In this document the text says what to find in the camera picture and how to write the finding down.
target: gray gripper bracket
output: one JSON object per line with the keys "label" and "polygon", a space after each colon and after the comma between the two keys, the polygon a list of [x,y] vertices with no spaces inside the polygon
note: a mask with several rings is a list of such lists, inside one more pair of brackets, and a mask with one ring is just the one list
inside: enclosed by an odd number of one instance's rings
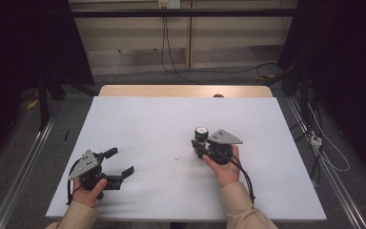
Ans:
{"label": "gray gripper bracket", "polygon": [[71,172],[68,180],[73,180],[75,177],[79,177],[92,168],[98,166],[96,157],[93,155],[91,150],[87,150],[84,155],[79,159],[79,162],[76,164],[75,168]]}
{"label": "gray gripper bracket", "polygon": [[209,136],[208,140],[211,142],[215,142],[217,144],[242,144],[243,143],[243,141],[241,139],[237,138],[234,135],[231,135],[230,133],[228,133],[222,129],[215,132],[211,136]]}

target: human hand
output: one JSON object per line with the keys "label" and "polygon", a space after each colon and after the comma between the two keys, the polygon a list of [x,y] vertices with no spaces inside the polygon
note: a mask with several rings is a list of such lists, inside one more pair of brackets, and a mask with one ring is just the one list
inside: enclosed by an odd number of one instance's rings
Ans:
{"label": "human hand", "polygon": [[[239,150],[236,145],[232,145],[232,147],[234,155],[232,159],[235,162],[239,163],[239,161],[236,160],[239,160]],[[216,176],[216,180],[218,180],[218,183],[221,187],[239,181],[240,170],[231,162],[225,165],[220,165],[206,155],[203,156],[203,160],[213,170]]]}
{"label": "human hand", "polygon": [[97,182],[96,186],[90,191],[84,189],[79,177],[73,180],[73,194],[72,200],[79,202],[88,207],[94,208],[96,206],[97,196],[105,189],[107,180],[102,178]]}

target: white tabletop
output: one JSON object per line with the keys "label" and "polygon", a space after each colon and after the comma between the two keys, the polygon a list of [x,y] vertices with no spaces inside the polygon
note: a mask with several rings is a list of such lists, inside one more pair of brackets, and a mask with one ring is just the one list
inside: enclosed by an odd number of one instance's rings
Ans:
{"label": "white tabletop", "polygon": [[114,96],[94,99],[46,216],[65,214],[68,173],[87,149],[117,147],[119,153],[103,161],[103,172],[120,175],[130,166],[135,172],[121,190],[104,192],[101,219],[224,220],[214,174],[193,152],[199,126],[243,140],[240,159],[252,180],[255,206],[270,219],[326,219],[275,98]]}

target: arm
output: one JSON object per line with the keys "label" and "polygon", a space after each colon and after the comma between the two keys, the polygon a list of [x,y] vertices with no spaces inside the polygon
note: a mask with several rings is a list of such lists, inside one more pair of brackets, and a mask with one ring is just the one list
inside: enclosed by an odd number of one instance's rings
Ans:
{"label": "arm", "polygon": [[81,187],[82,183],[77,177],[73,181],[72,202],[65,216],[61,222],[54,222],[46,229],[92,228],[98,216],[98,211],[95,209],[96,197],[103,191],[106,184],[107,181],[101,179],[91,191],[88,191]]}
{"label": "arm", "polygon": [[[239,151],[233,145],[233,155],[239,159]],[[208,156],[204,161],[215,173],[221,186],[221,197],[228,221],[228,229],[255,228],[272,229],[275,225],[260,210],[255,209],[243,183],[239,181],[240,170],[232,163],[219,165]]]}

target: beige sleeve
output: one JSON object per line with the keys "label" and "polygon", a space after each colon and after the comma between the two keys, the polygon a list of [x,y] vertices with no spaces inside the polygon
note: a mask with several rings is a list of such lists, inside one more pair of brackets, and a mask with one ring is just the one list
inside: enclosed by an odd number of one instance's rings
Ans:
{"label": "beige sleeve", "polygon": [[46,229],[88,229],[92,228],[98,211],[76,201],[72,201],[61,222],[54,222]]}
{"label": "beige sleeve", "polygon": [[227,215],[228,229],[277,228],[260,210],[254,208],[243,183],[232,183],[221,188],[222,202]]}

